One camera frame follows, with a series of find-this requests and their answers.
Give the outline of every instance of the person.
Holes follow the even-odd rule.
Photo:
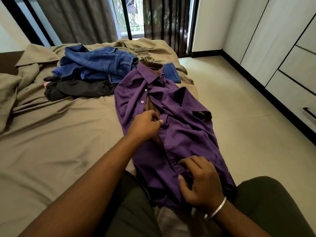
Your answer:
[[[162,236],[148,192],[124,171],[161,123],[153,110],[137,115],[127,134],[19,236]],[[190,190],[179,176],[185,201],[212,215],[224,199],[215,167],[197,156],[180,163],[194,178]],[[240,184],[233,203],[226,200],[213,220],[234,237],[315,236],[287,191],[269,177]]]

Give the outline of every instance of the black pants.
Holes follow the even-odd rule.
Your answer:
[[[296,203],[275,179],[261,176],[237,187],[234,206],[272,237],[315,237]],[[148,192],[124,173],[94,236],[162,236]]]

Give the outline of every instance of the bed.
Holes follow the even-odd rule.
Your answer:
[[[6,60],[0,67],[2,236],[17,236],[123,136],[113,95],[53,102],[45,97],[43,79],[52,75],[71,45],[77,43],[50,48],[31,44],[24,52],[1,54]],[[143,61],[173,62],[181,78],[178,85],[198,99],[186,69],[164,41],[120,39],[85,47],[105,46]],[[126,169],[136,173],[132,161]],[[198,211],[190,215],[156,207],[155,214],[164,236],[209,236],[210,227],[203,225]]]

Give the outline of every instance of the silver bracelet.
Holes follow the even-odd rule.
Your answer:
[[[205,215],[204,215],[204,219],[205,219],[205,220],[209,220],[209,219],[213,218],[213,217],[217,214],[217,212],[223,207],[223,205],[224,205],[225,202],[226,202],[226,199],[227,199],[227,198],[224,197],[223,202],[221,203],[221,205],[217,208],[216,211],[214,211],[214,213],[213,213],[211,216],[208,216],[207,214],[205,214]]]

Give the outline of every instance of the floor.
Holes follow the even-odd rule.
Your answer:
[[[180,59],[211,111],[228,169],[240,184],[281,182],[316,232],[316,147],[223,57]]]

